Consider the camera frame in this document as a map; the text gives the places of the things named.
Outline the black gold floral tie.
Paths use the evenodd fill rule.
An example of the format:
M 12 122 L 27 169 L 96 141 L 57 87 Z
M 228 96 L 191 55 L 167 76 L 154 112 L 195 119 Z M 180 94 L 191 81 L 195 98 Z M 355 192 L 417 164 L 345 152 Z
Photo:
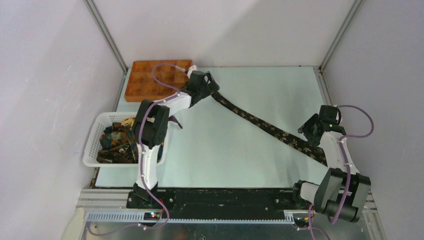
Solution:
M 324 150 L 321 147 L 314 146 L 311 143 L 308 143 L 307 141 L 301 139 L 300 137 L 297 137 L 285 130 L 282 130 L 272 125 L 271 123 L 239 108 L 238 106 L 231 103 L 224 96 L 222 96 L 219 92 L 214 92 L 211 96 L 216 102 L 221 104 L 223 107 L 225 107 L 232 113 L 238 115 L 242 119 L 250 122 L 251 124 L 266 132 L 273 138 L 277 139 L 278 141 L 284 143 L 292 149 L 299 151 L 300 153 L 313 159 L 314 161 L 326 167 L 328 166 Z

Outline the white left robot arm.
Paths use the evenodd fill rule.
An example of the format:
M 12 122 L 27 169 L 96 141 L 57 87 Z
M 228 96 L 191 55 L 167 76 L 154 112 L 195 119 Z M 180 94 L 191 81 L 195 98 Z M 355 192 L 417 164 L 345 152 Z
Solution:
M 187 75 L 188 82 L 171 96 L 160 100 L 144 99 L 132 126 L 139 167 L 133 191 L 145 208 L 153 208 L 158 202 L 158 194 L 152 190 L 158 184 L 158 152 L 167 137 L 169 117 L 193 107 L 220 89 L 209 71 L 190 70 Z

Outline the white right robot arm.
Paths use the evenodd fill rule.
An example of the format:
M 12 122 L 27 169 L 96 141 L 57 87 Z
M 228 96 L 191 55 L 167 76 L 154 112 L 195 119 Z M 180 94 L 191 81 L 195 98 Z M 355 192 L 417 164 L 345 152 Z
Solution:
M 360 174 L 348 150 L 347 140 L 361 138 L 347 134 L 341 126 L 342 106 L 322 105 L 299 129 L 308 143 L 323 149 L 327 172 L 320 184 L 299 180 L 293 186 L 291 204 L 304 209 L 310 203 L 314 210 L 337 220 L 356 223 L 365 206 L 371 180 Z

